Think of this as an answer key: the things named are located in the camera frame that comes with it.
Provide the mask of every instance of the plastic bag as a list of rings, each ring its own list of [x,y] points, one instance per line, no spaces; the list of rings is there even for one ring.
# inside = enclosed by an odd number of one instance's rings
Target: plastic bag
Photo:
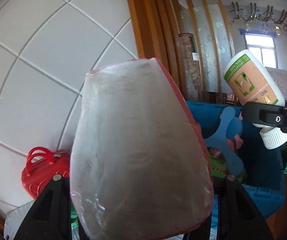
[[[207,149],[156,59],[86,75],[71,155],[72,202],[93,240],[162,239],[211,213]]]

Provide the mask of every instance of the white bottle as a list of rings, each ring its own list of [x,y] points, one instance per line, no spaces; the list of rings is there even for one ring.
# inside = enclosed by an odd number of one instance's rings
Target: white bottle
[[[248,49],[242,50],[229,61],[223,75],[242,105],[253,102],[285,106],[280,89],[266,68]],[[277,148],[287,141],[287,134],[278,127],[253,125],[262,127],[260,135],[267,149]]]

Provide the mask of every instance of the metal bolt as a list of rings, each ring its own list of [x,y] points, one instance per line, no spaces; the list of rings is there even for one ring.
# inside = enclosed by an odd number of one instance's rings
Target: metal bolt
[[[230,181],[235,181],[235,180],[236,180],[236,177],[233,176],[233,175],[228,175],[228,176],[227,176],[227,179],[230,180]]]
[[[55,176],[52,177],[52,179],[54,181],[60,180],[61,179],[61,175],[60,174],[56,174]]]

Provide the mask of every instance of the blue storage crate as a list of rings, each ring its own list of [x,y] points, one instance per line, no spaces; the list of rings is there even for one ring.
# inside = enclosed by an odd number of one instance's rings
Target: blue storage crate
[[[208,104],[201,102],[187,102],[188,107],[201,125],[203,138],[213,135],[220,124],[220,115],[227,105]],[[234,107],[236,117],[240,115],[241,108]],[[283,164],[280,149],[268,150],[265,148],[259,134],[261,128],[242,120],[241,138],[244,140],[239,156],[243,160],[247,172],[244,188],[257,205],[264,218],[268,218],[280,209],[285,200],[285,177],[282,171]],[[212,212],[213,230],[218,224],[218,202],[214,197]]]

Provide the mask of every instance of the green label stripe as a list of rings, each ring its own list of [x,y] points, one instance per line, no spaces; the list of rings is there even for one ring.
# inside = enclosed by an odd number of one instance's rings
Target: green label stripe
[[[247,54],[242,55],[240,58],[238,58],[228,69],[226,74],[224,75],[224,80],[228,83],[232,76],[244,65],[246,64],[250,58],[247,56]]]

